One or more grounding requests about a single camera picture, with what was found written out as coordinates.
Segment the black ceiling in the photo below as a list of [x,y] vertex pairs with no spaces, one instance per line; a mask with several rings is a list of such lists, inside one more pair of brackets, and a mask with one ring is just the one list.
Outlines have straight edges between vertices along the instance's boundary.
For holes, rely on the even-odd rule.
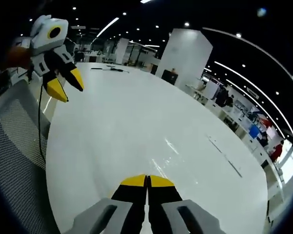
[[[258,17],[257,10],[261,7],[267,13]],[[164,50],[169,32],[173,28],[184,27],[186,21],[190,23],[190,29],[202,30],[202,27],[208,27],[231,34],[239,32],[244,39],[274,56],[293,75],[293,5],[289,2],[275,4],[269,1],[153,0],[142,4],[140,0],[66,0],[65,3],[54,0],[45,7],[43,13],[67,19],[71,26],[86,26],[81,31],[85,42],[92,41],[102,28],[115,17],[119,17],[96,43],[110,38],[118,40],[126,37],[133,41],[141,40],[142,44],[160,45],[159,52]],[[221,80],[232,80],[241,88],[244,85],[250,87],[239,76],[214,63],[218,61],[251,80],[275,102],[293,128],[293,81],[286,72],[264,53],[237,38],[206,30],[202,32],[213,45],[208,61],[213,73],[217,73]],[[80,39],[78,30],[70,29],[68,36],[74,41]],[[289,128],[279,112],[263,95],[259,92],[257,94],[260,101],[265,102],[263,107],[273,118],[278,118],[278,125],[288,132]]]

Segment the white tabletop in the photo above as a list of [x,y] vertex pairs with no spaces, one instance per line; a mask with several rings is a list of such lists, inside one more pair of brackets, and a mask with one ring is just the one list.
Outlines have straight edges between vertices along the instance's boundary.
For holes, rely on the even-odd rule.
[[262,233],[265,173],[234,132],[150,73],[91,67],[105,65],[78,64],[85,90],[65,84],[69,102],[58,102],[49,133],[47,186],[62,233],[123,179],[139,174],[169,178],[184,200],[217,217],[228,234]]

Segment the person in red shirt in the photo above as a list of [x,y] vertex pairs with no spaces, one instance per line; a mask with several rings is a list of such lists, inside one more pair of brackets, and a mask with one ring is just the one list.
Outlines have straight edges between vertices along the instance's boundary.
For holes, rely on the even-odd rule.
[[270,155],[273,162],[276,162],[276,160],[281,156],[283,143],[284,141],[282,140],[280,144],[274,147],[275,151]]

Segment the white pillar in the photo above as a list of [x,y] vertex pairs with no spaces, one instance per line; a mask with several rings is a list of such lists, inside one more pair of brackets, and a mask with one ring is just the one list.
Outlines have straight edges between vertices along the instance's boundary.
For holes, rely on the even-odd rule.
[[117,44],[115,55],[116,55],[116,63],[123,64],[124,55],[126,52],[126,48],[128,46],[128,39],[121,38]]
[[160,61],[156,76],[162,77],[164,70],[175,68],[178,74],[175,86],[189,95],[193,91],[186,85],[196,87],[213,46],[196,30],[175,28]]

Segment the robotic arm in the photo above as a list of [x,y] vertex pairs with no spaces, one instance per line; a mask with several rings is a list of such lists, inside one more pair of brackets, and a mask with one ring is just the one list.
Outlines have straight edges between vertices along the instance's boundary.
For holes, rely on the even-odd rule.
[[56,71],[79,91],[84,90],[80,72],[63,44],[67,35],[68,21],[40,16],[34,23],[30,37],[32,54],[31,72],[42,78],[46,92],[53,98],[67,102],[68,97],[59,82]]

